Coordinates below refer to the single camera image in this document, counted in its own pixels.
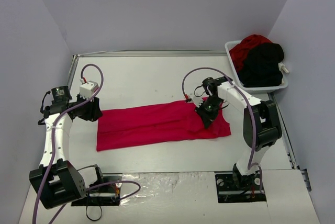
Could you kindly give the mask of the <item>bright red t shirt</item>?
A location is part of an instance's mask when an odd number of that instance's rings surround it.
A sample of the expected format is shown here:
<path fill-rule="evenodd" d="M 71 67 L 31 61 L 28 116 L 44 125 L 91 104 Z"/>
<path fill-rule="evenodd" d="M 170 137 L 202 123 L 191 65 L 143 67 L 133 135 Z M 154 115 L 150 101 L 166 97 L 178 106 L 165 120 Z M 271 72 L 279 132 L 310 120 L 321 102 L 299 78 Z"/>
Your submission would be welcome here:
<path fill-rule="evenodd" d="M 162 142 L 216 139 L 231 135 L 220 114 L 205 128 L 195 105 L 182 100 L 165 104 L 103 111 L 98 120 L 97 151 Z"/>

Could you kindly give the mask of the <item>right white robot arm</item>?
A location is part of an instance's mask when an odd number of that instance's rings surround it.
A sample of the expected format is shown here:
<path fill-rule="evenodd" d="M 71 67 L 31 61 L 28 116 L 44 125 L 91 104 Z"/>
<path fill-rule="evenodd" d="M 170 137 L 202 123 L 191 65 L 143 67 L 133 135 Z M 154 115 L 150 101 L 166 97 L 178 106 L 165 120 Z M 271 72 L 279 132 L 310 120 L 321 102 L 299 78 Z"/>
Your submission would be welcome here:
<path fill-rule="evenodd" d="M 265 153 L 282 137 L 275 103 L 254 97 L 225 77 L 209 77 L 202 87 L 208 97 L 191 95 L 190 99 L 206 129 L 218 118 L 223 102 L 243 114 L 242 136 L 247 149 L 233 166 L 232 182 L 236 188 L 244 189 L 251 183 L 251 177 L 261 170 Z"/>

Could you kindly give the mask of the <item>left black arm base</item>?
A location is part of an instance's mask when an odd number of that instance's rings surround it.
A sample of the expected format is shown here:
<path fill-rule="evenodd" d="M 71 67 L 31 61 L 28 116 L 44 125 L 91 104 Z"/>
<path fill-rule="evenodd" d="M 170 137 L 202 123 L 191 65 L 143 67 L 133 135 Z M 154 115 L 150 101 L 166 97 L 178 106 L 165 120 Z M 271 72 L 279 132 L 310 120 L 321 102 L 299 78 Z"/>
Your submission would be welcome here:
<path fill-rule="evenodd" d="M 71 207 L 119 206 L 120 186 L 107 185 L 90 191 L 83 199 L 71 203 Z"/>

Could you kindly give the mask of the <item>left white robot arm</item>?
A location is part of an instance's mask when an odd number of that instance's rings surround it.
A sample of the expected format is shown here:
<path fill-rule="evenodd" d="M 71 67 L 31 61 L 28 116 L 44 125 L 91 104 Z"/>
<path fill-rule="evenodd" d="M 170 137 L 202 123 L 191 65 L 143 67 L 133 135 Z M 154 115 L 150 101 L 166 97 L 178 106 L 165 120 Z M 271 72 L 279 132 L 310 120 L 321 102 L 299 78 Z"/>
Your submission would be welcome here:
<path fill-rule="evenodd" d="M 95 122 L 102 116 L 98 91 L 98 84 L 88 81 L 80 86 L 75 102 L 68 86 L 47 92 L 53 100 L 50 106 L 42 106 L 43 118 L 38 122 L 46 127 L 44 152 L 39 167 L 29 173 L 30 183 L 46 209 L 85 196 L 84 179 L 69 161 L 70 130 L 75 118 Z"/>

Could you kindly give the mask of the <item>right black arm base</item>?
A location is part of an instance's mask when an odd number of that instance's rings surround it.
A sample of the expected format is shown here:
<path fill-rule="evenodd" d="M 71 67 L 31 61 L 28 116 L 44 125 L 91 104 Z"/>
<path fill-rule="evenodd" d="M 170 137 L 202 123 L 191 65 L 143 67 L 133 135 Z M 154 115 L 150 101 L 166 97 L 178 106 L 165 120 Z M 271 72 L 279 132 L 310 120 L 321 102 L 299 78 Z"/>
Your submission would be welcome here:
<path fill-rule="evenodd" d="M 215 181 L 220 204 L 266 202 L 266 195 L 260 190 L 259 173 L 247 176 L 239 186 L 231 172 L 215 173 Z"/>

